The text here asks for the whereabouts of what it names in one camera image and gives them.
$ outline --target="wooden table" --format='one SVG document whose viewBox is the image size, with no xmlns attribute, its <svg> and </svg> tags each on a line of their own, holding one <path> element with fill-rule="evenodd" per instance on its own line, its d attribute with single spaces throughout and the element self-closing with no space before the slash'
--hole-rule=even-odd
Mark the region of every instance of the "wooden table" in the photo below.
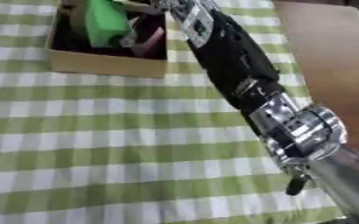
<svg viewBox="0 0 359 224">
<path fill-rule="evenodd" d="M 359 149 L 359 11 L 276 2 L 283 29 L 316 102 L 329 106 Z"/>
</svg>

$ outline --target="table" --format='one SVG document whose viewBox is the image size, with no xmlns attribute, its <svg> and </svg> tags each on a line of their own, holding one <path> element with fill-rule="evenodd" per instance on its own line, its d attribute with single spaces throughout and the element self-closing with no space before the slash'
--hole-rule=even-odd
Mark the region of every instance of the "table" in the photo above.
<svg viewBox="0 0 359 224">
<path fill-rule="evenodd" d="M 168 18 L 164 79 L 52 73 L 55 0 L 0 0 L 0 224 L 315 223 L 341 215 L 288 177 Z M 310 102 L 271 1 L 220 0 Z"/>
<path fill-rule="evenodd" d="M 359 11 L 325 4 L 275 4 L 312 97 L 341 117 L 349 144 L 359 149 Z"/>
</svg>

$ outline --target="robotic hand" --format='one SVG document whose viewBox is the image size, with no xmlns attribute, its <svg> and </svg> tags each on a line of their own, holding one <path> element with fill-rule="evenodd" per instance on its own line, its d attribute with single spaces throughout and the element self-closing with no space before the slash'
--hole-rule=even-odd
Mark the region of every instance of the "robotic hand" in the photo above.
<svg viewBox="0 0 359 224">
<path fill-rule="evenodd" d="M 278 84 L 278 71 L 249 34 L 213 0 L 155 0 L 170 11 L 222 96 L 240 110 L 300 193 L 312 179 L 359 223 L 359 152 L 346 147 L 346 129 L 330 109 L 300 109 Z"/>
</svg>

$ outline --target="gingham tablecloth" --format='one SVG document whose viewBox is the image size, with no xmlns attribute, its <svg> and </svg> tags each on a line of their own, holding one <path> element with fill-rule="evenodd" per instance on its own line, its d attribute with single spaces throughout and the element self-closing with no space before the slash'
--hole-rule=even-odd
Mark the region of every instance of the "gingham tablecloth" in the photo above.
<svg viewBox="0 0 359 224">
<path fill-rule="evenodd" d="M 0 0 L 0 224 L 315 223 L 341 213 L 288 177 L 215 91 L 168 18 L 164 79 L 49 71 L 55 0 Z M 304 106 L 265 0 L 221 0 Z"/>
</svg>

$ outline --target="green object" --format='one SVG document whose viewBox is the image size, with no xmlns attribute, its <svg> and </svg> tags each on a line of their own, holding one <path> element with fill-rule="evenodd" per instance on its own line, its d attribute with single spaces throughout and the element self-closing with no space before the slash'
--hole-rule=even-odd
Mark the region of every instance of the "green object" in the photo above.
<svg viewBox="0 0 359 224">
<path fill-rule="evenodd" d="M 123 36 L 130 31 L 121 3 L 89 0 L 85 19 L 88 39 L 93 47 L 107 46 L 112 37 Z"/>
</svg>

